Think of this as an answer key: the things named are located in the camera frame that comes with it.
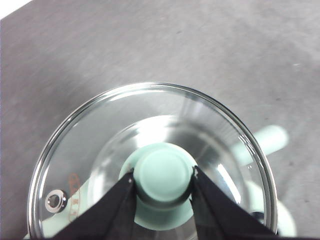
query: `mint green knob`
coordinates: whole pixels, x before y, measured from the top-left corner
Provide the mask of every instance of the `mint green knob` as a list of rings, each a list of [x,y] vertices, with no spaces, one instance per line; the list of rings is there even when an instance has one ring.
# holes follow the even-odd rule
[[[189,158],[181,149],[163,144],[146,152],[133,172],[140,199],[158,209],[183,203],[190,195],[187,190],[193,173]]]
[[[193,157],[183,148],[166,142],[134,151],[124,162],[119,179],[130,169],[137,188],[135,223],[164,231],[184,224],[193,215],[190,180]]]

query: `metal rim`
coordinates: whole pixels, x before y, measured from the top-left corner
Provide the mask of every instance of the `metal rim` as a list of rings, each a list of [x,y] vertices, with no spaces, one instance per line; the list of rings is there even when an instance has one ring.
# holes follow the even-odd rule
[[[27,201],[27,228],[31,238],[32,237],[41,238],[42,236],[40,229],[35,226],[36,225],[35,223],[37,222],[37,219],[38,219],[37,218],[38,213],[34,211],[36,208],[37,194],[39,192],[39,182],[41,180],[41,172],[42,172],[41,170],[45,166],[46,158],[50,150],[54,146],[54,143],[56,142],[57,138],[61,135],[61,133],[67,128],[69,123],[72,120],[74,120],[79,114],[85,111],[87,108],[104,99],[110,98],[119,93],[124,93],[128,91],[136,90],[136,89],[151,89],[151,88],[159,88],[159,87],[182,90],[208,101],[209,103],[218,107],[226,116],[228,116],[237,125],[237,127],[239,127],[241,131],[244,132],[244,134],[246,135],[246,137],[249,139],[252,146],[256,150],[257,157],[259,159],[259,162],[257,162],[257,165],[261,174],[262,185],[264,188],[263,194],[264,194],[264,201],[265,201],[265,206],[264,206],[265,207],[264,209],[265,225],[269,229],[271,229],[273,232],[277,231],[278,216],[277,216],[277,192],[276,192],[275,180],[274,180],[269,162],[267,160],[267,157],[261,150],[255,137],[244,125],[244,123],[234,113],[232,113],[227,107],[225,107],[222,103],[193,88],[172,84],[172,83],[141,82],[141,83],[134,83],[134,84],[120,86],[112,90],[105,91],[91,98],[90,100],[82,104],[80,107],[78,107],[75,111],[73,111],[51,135],[51,137],[49,138],[48,142],[43,148],[39,156],[39,159],[35,165],[35,169],[33,171],[32,180],[29,188],[28,201]]]

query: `gray countertop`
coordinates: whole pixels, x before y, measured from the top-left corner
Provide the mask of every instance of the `gray countertop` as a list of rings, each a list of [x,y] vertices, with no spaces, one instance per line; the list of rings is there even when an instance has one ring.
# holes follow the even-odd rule
[[[60,122],[134,82],[200,90],[253,132],[301,236],[320,236],[320,1],[34,0],[1,23],[1,235],[26,232],[29,183]]]

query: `glass lid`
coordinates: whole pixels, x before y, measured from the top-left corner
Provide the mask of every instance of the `glass lid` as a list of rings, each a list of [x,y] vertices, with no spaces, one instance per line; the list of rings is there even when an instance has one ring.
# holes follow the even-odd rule
[[[30,236],[54,236],[94,205],[124,169],[134,168],[135,156],[159,148],[168,156],[184,155],[231,200],[276,231],[273,176],[245,125],[199,91],[146,82],[94,97],[57,128],[33,173],[27,210]],[[176,191],[176,185],[172,182],[170,189]],[[162,212],[147,212],[144,204],[137,197],[135,236],[197,239],[189,199]]]

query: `pot lid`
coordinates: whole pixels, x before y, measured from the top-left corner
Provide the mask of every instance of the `pot lid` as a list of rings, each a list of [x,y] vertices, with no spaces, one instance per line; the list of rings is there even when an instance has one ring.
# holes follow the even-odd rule
[[[185,194],[194,165],[275,231],[273,176],[244,124],[199,91],[146,82],[94,97],[51,136],[30,186],[30,236],[52,237],[134,168],[140,189],[137,234],[151,239],[196,238],[190,196]],[[262,191],[252,190],[257,187]]]

